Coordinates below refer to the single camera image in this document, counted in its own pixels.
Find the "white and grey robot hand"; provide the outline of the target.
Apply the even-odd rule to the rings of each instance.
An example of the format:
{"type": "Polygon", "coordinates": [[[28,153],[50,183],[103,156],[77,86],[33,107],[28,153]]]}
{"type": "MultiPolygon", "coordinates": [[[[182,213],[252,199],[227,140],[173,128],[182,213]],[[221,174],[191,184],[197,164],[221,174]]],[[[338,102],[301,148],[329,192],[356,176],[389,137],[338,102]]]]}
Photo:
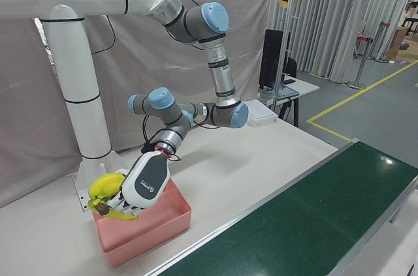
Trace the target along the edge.
{"type": "Polygon", "coordinates": [[[167,156],[160,151],[143,154],[121,184],[121,189],[107,205],[125,215],[138,216],[152,207],[170,179],[167,156]]]}

